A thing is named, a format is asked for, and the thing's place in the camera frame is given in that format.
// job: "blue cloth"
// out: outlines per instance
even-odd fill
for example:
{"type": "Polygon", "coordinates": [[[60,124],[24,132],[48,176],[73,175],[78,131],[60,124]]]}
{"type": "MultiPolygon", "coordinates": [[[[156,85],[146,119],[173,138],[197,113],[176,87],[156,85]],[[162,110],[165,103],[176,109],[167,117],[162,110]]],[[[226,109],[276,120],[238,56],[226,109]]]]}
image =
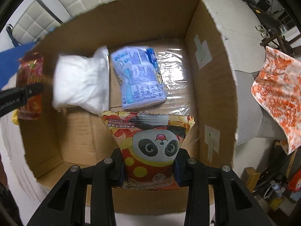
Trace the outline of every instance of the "blue cloth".
{"type": "Polygon", "coordinates": [[[18,71],[19,58],[34,46],[34,42],[15,47],[4,52],[0,52],[0,89],[2,89],[8,80],[18,71]]]}

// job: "shoe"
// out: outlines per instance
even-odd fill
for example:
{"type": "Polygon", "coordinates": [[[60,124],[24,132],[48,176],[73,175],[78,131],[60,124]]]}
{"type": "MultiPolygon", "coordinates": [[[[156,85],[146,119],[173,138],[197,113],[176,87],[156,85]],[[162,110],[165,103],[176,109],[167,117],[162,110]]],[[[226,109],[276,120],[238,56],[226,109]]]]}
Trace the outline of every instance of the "shoe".
{"type": "Polygon", "coordinates": [[[270,38],[270,34],[267,33],[267,32],[262,32],[262,33],[261,33],[261,36],[262,36],[263,38],[265,38],[265,39],[270,38]]]}
{"type": "Polygon", "coordinates": [[[255,26],[256,30],[261,31],[261,32],[265,32],[266,29],[262,26],[262,25],[257,25],[255,26]]]}

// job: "orange patterned cloth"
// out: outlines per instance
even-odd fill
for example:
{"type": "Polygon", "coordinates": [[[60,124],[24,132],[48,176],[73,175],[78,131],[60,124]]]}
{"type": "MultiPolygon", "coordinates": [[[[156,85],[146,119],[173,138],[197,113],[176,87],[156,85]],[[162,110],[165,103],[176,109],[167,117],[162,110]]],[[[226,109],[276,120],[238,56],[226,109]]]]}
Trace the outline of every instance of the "orange patterned cloth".
{"type": "Polygon", "coordinates": [[[256,101],[283,129],[287,154],[301,146],[301,62],[266,47],[265,62],[251,92],[256,101]]]}

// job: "cartoon panda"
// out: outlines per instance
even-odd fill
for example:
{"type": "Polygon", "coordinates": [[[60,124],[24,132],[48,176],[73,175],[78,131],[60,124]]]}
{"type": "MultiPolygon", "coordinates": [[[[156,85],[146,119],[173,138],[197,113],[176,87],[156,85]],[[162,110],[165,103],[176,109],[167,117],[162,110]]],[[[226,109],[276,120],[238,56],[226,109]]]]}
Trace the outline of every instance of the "cartoon panda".
{"type": "Polygon", "coordinates": [[[137,182],[160,182],[171,177],[173,162],[186,128],[171,125],[142,125],[133,137],[121,145],[127,176],[137,182]]]}

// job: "snack package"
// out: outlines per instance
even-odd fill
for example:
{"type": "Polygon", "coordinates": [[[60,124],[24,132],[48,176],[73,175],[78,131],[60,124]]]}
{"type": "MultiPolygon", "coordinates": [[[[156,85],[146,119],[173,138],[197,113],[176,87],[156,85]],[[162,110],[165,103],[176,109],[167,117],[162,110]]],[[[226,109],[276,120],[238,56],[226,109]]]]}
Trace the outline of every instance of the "snack package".
{"type": "Polygon", "coordinates": [[[287,188],[293,192],[301,191],[301,169],[293,176],[287,188]]]}
{"type": "Polygon", "coordinates": [[[123,109],[163,103],[166,92],[152,48],[124,47],[111,54],[117,74],[123,109]]]}
{"type": "Polygon", "coordinates": [[[123,155],[123,188],[166,189],[173,184],[173,162],[195,123],[192,116],[104,111],[101,119],[123,155]]]}
{"type": "Polygon", "coordinates": [[[19,125],[19,120],[18,120],[18,110],[14,110],[13,111],[13,115],[11,117],[11,121],[15,124],[15,125],[19,125]]]}
{"type": "MultiPolygon", "coordinates": [[[[29,52],[20,59],[17,72],[16,87],[25,87],[28,84],[42,81],[43,56],[38,52],[29,52]]],[[[18,108],[17,115],[20,119],[37,120],[42,113],[41,94],[32,96],[27,104],[18,108]]]]}

